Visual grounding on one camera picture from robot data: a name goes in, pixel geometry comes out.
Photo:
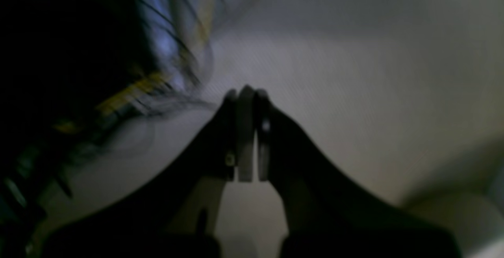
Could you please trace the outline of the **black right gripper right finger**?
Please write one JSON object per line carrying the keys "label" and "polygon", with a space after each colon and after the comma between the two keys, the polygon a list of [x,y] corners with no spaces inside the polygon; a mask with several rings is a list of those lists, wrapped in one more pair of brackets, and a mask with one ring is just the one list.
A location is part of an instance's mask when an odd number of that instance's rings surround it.
{"label": "black right gripper right finger", "polygon": [[454,235],[343,174],[265,90],[254,95],[259,178],[282,200],[281,258],[460,258]]}

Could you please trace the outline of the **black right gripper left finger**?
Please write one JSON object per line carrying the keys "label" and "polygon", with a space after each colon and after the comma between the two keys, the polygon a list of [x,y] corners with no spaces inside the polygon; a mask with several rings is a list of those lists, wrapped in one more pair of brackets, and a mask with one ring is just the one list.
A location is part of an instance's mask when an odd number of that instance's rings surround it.
{"label": "black right gripper left finger", "polygon": [[200,208],[185,234],[166,229],[204,177],[226,181],[233,149],[237,91],[225,94],[211,120],[182,153],[140,189],[45,241],[43,258],[219,258],[219,242],[204,233],[209,210]]}

